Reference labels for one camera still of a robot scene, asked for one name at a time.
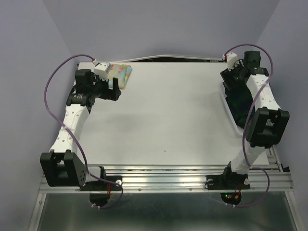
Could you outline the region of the dark green plaid skirt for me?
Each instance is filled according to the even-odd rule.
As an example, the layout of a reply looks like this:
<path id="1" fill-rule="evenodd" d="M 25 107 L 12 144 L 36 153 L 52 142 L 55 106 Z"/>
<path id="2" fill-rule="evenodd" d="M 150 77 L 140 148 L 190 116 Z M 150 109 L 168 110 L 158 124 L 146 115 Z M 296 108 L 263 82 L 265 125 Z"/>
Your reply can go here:
<path id="1" fill-rule="evenodd" d="M 226 101 L 232 117 L 237 126 L 244 128 L 253 102 L 251 92 L 243 82 L 231 89 L 227 88 L 225 82 L 223 82 L 223 86 L 225 88 L 225 94 L 227 96 Z"/>

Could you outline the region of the pastel floral skirt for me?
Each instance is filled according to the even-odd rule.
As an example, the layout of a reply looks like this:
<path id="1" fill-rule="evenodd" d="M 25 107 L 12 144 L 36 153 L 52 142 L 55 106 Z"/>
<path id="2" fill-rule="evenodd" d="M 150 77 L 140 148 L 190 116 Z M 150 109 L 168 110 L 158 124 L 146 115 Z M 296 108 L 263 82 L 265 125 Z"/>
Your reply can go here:
<path id="1" fill-rule="evenodd" d="M 132 72 L 132 67 L 125 64 L 112 64 L 111 69 L 107 75 L 109 79 L 109 88 L 113 87 L 113 78 L 118 79 L 118 85 L 120 89 L 124 89 L 127 81 Z"/>

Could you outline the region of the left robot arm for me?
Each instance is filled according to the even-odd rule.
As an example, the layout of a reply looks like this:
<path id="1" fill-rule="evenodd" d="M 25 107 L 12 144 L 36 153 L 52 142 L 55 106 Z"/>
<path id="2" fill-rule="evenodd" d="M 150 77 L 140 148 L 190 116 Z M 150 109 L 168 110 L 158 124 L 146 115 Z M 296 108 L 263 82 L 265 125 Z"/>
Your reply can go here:
<path id="1" fill-rule="evenodd" d="M 40 164 L 46 181 L 51 187 L 83 187 L 86 184 L 103 189 L 107 184 L 120 185 L 107 180 L 105 171 L 92 174 L 79 143 L 83 126 L 89 117 L 97 98 L 117 101 L 121 95 L 118 79 L 103 80 L 90 69 L 75 72 L 75 85 L 66 101 L 65 115 L 58 122 L 61 125 L 58 136 L 48 152 L 40 156 Z"/>

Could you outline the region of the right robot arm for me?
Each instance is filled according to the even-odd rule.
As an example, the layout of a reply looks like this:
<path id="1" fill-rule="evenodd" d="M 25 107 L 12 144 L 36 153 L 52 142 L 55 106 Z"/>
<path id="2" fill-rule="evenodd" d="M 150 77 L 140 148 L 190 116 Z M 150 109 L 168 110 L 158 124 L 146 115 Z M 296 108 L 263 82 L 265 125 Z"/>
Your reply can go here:
<path id="1" fill-rule="evenodd" d="M 260 66 L 258 51 L 246 51 L 243 59 L 229 52 L 228 67 L 220 73 L 226 103 L 235 124 L 243 128 L 242 150 L 219 177 L 228 189 L 249 188 L 248 172 L 267 149 L 280 142 L 290 118 L 276 102 L 269 84 L 270 75 Z"/>

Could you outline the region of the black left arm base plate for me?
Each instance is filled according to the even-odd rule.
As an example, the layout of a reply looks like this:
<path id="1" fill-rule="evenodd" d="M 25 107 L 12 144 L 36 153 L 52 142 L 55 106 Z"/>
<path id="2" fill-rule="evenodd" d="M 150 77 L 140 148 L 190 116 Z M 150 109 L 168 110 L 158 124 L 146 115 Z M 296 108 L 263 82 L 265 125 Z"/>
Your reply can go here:
<path id="1" fill-rule="evenodd" d="M 115 206 L 123 196 L 123 189 L 119 187 L 123 183 L 122 176 L 106 176 L 106 180 L 115 184 L 98 180 L 87 182 L 80 188 L 81 192 L 90 193 L 89 202 L 92 207 L 98 210 Z"/>

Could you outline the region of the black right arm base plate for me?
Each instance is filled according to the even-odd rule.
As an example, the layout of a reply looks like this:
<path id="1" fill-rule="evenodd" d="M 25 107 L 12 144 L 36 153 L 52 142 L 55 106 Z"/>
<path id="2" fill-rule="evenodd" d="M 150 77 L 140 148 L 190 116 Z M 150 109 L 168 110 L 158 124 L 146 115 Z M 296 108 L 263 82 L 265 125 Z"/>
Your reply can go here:
<path id="1" fill-rule="evenodd" d="M 242 190 L 250 189 L 250 182 L 245 174 L 243 177 L 227 177 L 221 175 L 207 175 L 205 189 L 222 191 L 220 197 L 227 205 L 239 205 L 242 199 Z"/>

